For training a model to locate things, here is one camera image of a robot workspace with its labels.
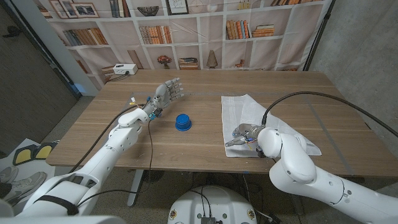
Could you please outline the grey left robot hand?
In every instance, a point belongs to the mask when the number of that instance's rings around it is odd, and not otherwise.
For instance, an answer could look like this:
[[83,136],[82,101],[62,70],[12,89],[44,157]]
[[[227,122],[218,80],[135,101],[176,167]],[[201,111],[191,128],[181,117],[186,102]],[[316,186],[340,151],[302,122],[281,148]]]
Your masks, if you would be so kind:
[[166,109],[171,102],[183,97],[183,88],[179,81],[179,78],[173,78],[159,85],[155,91],[154,97],[143,107],[143,110],[150,115],[155,111]]

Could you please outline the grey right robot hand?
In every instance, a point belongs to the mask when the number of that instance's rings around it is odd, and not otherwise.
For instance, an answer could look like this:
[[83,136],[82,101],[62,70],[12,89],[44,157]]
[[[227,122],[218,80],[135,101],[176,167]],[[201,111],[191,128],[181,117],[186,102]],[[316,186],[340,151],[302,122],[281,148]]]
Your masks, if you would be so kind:
[[265,128],[264,125],[257,126],[255,124],[242,123],[232,132],[233,139],[226,142],[226,147],[243,145],[256,141],[259,133]]

